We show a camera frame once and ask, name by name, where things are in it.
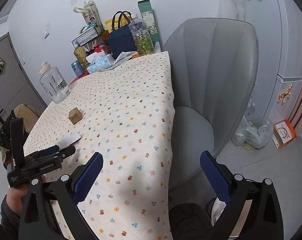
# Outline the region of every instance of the chair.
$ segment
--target chair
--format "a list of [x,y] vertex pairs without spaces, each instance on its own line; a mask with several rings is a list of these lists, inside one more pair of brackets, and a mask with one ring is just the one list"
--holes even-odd
[[259,50],[251,24],[222,18],[186,20],[164,50],[175,109],[171,192],[202,171],[202,152],[216,158],[236,131],[256,81]]

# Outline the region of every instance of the orange and white carton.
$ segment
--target orange and white carton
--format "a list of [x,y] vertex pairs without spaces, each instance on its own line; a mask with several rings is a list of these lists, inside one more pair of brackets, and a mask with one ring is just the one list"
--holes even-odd
[[274,132],[272,135],[272,140],[277,149],[281,149],[297,138],[296,131],[293,129],[289,120],[278,123],[273,127]]

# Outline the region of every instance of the person's hand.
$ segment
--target person's hand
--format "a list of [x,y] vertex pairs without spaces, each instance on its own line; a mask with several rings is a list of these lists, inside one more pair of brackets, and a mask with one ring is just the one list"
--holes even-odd
[[[46,178],[44,175],[40,177],[41,182],[45,183]],[[6,195],[6,203],[9,208],[18,216],[22,213],[23,203],[21,198],[24,197],[30,185],[29,184],[20,184],[16,187],[9,188],[7,195]]]

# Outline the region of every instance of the floral tablecloth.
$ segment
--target floral tablecloth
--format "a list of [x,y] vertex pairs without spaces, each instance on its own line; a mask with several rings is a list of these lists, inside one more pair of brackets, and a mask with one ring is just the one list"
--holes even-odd
[[[71,85],[71,94],[44,111],[27,142],[25,155],[67,135],[81,135],[76,153],[47,181],[71,174],[95,152],[104,165],[86,200],[78,204],[101,240],[172,239],[168,218],[168,182],[172,159],[173,91],[168,52],[127,61]],[[71,109],[83,119],[73,125]],[[56,202],[64,236],[73,239]]]

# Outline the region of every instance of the green box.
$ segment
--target green box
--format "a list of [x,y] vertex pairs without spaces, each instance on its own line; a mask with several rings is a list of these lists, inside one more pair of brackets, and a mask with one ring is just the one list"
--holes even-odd
[[153,18],[150,0],[139,1],[138,7],[140,10],[142,19],[147,22],[152,42],[155,43],[155,42],[159,41],[160,38],[159,38],[158,30],[156,29],[155,21]]

